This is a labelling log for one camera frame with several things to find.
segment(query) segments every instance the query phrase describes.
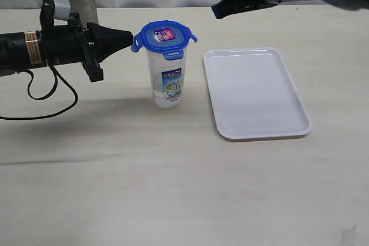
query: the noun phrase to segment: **plastic tray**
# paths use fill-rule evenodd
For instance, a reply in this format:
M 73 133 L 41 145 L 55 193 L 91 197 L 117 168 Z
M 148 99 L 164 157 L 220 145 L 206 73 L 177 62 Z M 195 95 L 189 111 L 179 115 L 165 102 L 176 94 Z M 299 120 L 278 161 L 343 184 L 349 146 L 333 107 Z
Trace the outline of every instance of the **plastic tray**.
M 309 115 L 277 50 L 211 50 L 204 64 L 216 127 L 225 139 L 300 138 L 310 133 Z

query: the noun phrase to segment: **blue lid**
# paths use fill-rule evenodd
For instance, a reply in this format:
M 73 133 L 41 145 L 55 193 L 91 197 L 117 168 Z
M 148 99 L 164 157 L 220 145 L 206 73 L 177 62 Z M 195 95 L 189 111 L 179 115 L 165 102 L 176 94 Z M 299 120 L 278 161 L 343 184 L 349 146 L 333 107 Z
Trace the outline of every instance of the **blue lid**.
M 170 20 L 150 22 L 135 35 L 131 50 L 138 52 L 142 46 L 147 50 L 163 54 L 166 60 L 183 58 L 183 49 L 190 39 L 197 42 L 190 28 Z

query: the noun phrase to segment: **white table surface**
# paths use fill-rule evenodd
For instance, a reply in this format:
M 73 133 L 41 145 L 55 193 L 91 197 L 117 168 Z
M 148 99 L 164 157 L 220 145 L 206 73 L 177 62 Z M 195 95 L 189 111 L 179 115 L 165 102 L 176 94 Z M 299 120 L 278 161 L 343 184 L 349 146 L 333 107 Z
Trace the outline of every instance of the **white table surface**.
M 38 10 L 0 10 L 0 32 L 39 29 Z M 103 9 L 100 23 L 137 33 L 175 20 L 189 46 L 185 97 L 151 100 L 145 51 L 125 49 L 90 84 L 59 67 L 75 109 L 38 122 L 0 122 L 0 245 L 340 245 L 357 224 L 369 245 L 369 16 L 284 6 L 216 20 L 209 8 Z M 232 143 L 214 129 L 202 56 L 217 48 L 281 51 L 314 123 L 298 140 Z M 33 92 L 52 84 L 35 70 Z M 34 103 L 26 74 L 0 80 L 0 112 L 54 112 L 61 86 Z

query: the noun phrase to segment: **printed label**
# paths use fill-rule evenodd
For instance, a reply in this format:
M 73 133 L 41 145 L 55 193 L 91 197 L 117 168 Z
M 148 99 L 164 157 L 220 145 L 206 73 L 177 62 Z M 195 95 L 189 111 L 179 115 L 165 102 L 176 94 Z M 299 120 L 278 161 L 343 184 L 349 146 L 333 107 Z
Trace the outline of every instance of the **printed label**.
M 163 41 L 175 39 L 175 34 L 169 28 L 167 28 L 167 29 L 159 29 L 159 30 L 155 30 L 154 31 L 154 38 L 159 43 L 162 43 Z
M 29 59 L 32 65 L 39 65 L 42 63 L 41 51 L 37 34 L 33 32 L 24 32 L 25 42 L 28 49 Z
M 161 73 L 164 98 L 170 102 L 177 101 L 182 93 L 182 69 Z

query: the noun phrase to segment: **black cable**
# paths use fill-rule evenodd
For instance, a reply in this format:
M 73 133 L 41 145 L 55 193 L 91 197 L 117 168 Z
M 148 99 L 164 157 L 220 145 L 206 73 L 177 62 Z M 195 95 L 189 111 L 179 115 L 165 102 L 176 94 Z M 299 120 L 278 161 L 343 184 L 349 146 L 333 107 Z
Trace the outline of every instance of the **black cable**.
M 72 109 L 78 102 L 78 94 L 76 92 L 76 90 L 60 75 L 60 73 L 57 71 L 57 69 L 54 67 L 54 65 L 49 65 L 49 68 L 51 69 L 52 73 L 54 74 L 54 77 L 55 77 L 55 82 L 54 82 L 54 86 L 52 87 L 52 89 L 50 90 L 50 92 L 43 96 L 43 97 L 40 97 L 40 98 L 35 98 L 31 95 L 31 92 L 30 92 L 30 87 L 31 87 L 31 84 L 32 84 L 32 81 L 33 81 L 33 78 L 34 78 L 34 75 L 33 75 L 33 72 L 31 72 L 30 70 L 23 70 L 22 72 L 26 72 L 28 73 L 29 75 L 31 75 L 31 81 L 29 82 L 28 84 L 28 89 L 27 89 L 27 92 L 28 92 L 28 95 L 30 96 L 30 98 L 32 99 L 35 99 L 35 100 L 45 100 L 47 98 L 49 98 L 50 96 L 52 96 L 56 89 L 57 89 L 57 86 L 58 86 L 58 78 L 73 92 L 74 94 L 74 101 L 73 103 L 66 107 L 65 109 L 59 111 L 59 112 L 56 112 L 56 113 L 52 113 L 50 115 L 43 115 L 43 116 L 35 116 L 35 117 L 29 117 L 29 118 L 9 118 L 9 117 L 5 117 L 5 116 L 0 116 L 0 119 L 2 120 L 12 120 L 12 121 L 21 121 L 21 120 L 39 120 L 39 119 L 47 119 L 47 118 L 53 118 L 55 116 L 58 116 L 58 115 L 61 115 L 62 113 L 65 113 L 66 111 Z

